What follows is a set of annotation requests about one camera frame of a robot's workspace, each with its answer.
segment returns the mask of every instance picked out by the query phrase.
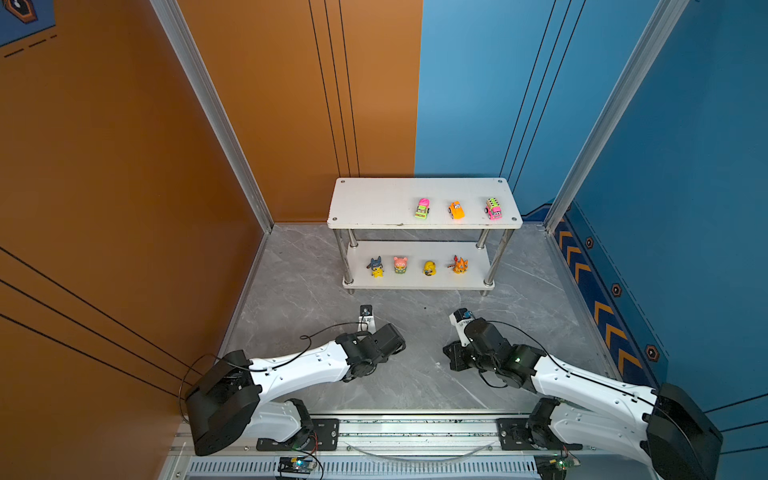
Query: white shelf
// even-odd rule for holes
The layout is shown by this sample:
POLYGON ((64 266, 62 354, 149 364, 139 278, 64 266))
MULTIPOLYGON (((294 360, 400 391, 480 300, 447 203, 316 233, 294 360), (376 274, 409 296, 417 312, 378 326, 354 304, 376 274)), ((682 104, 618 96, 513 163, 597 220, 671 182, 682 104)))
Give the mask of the white shelf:
POLYGON ((478 250, 475 242, 391 242, 360 240, 357 248, 347 248, 349 269, 354 282, 347 289, 388 290, 493 290, 484 283, 491 267, 486 249, 478 250), (371 258, 382 257, 384 276, 374 278, 366 268, 371 258), (466 273, 453 273, 448 265, 453 256, 469 260, 466 273), (393 257, 408 257, 405 273, 395 273, 393 257), (424 263, 435 262, 437 273, 424 274, 424 263))
POLYGON ((522 227, 520 211, 504 178, 339 178, 333 190, 328 227, 351 229, 472 229, 522 227), (502 218, 490 220, 485 201, 495 197, 502 218), (413 216, 429 199, 429 215, 413 216), (465 217, 453 220, 448 205, 458 201, 465 217))

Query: metal corner post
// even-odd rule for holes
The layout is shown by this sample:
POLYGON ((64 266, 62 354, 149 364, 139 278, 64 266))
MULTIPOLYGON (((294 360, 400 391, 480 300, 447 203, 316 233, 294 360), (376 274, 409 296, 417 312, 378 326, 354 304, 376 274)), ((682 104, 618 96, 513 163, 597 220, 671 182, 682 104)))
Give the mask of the metal corner post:
POLYGON ((600 117, 594 123, 589 137, 584 142, 571 171, 568 172, 549 209, 544 220, 548 233, 554 232, 560 219, 565 215, 568 205, 576 198, 576 193, 587 178, 589 170, 603 151, 608 138, 611 137, 640 84, 643 83, 645 75, 659 55, 659 51, 669 38, 688 2, 689 0, 660 0, 656 5, 611 95, 605 102, 600 117))
POLYGON ((266 207, 264 197, 259 190, 248 160, 245 158, 243 148, 237 140, 235 130, 230 123, 227 112, 216 92, 214 82, 211 80, 208 70, 205 68, 203 57, 197 50, 192 33, 184 20, 181 8, 176 0, 150 0, 160 24, 163 25, 165 35, 168 37, 176 56, 181 63, 184 73, 192 85, 192 88, 203 107, 208 122, 213 128, 216 138, 221 144, 224 154, 227 156, 230 166, 243 189, 248 204, 259 221, 259 225, 265 234, 272 231, 274 221, 266 207))

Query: lower shelf board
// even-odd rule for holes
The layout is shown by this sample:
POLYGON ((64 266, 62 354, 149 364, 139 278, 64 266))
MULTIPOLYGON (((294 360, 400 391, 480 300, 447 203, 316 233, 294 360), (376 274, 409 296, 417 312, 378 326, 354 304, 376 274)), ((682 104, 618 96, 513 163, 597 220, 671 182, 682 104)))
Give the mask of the lower shelf board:
POLYGON ((352 272, 352 285, 347 289, 383 290, 493 290, 484 279, 491 262, 486 249, 478 250, 475 242, 393 242, 360 240, 356 248, 348 247, 347 257, 352 272), (384 276, 375 278, 366 268, 372 258, 382 257, 384 276), (457 255, 469 261, 465 273, 453 273, 448 265, 457 255), (405 273, 395 273, 394 257, 408 257, 405 273), (424 263, 433 261, 436 274, 426 276, 424 263))

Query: blue wall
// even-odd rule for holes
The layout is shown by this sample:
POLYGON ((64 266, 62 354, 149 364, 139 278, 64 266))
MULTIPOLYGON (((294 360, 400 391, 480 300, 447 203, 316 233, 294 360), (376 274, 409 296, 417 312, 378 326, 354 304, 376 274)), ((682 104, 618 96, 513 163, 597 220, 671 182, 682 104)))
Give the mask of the blue wall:
MULTIPOLYGON (((667 381, 704 410, 768 392, 767 25, 764 0, 690 2, 576 197, 667 352, 667 381)), ((767 407, 710 417, 728 429, 767 407)), ((724 436, 724 451, 765 445, 768 424, 724 436)), ((766 461, 726 455, 720 477, 765 478, 766 461)))
POLYGON ((522 213, 551 201, 656 4, 425 0, 415 174, 507 177, 522 213))

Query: robotic arm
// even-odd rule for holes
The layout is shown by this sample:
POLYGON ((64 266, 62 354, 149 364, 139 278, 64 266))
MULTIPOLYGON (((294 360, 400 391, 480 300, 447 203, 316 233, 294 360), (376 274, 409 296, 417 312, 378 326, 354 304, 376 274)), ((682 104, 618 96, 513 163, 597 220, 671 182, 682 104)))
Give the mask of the robotic arm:
POLYGON ((313 432, 310 414, 298 399, 274 399, 317 383, 370 375, 406 348, 391 323, 375 330, 370 306, 361 307, 360 325, 366 329, 300 355, 246 359, 243 350, 226 354, 185 397, 195 453, 218 452, 241 435, 302 448, 313 432))
POLYGON ((652 466, 666 480, 713 480, 723 436, 680 388, 657 391, 596 375, 543 349, 511 345, 467 309, 449 316, 459 341, 443 352, 451 370, 493 372, 505 385, 545 397, 521 439, 537 449, 587 444, 652 466))

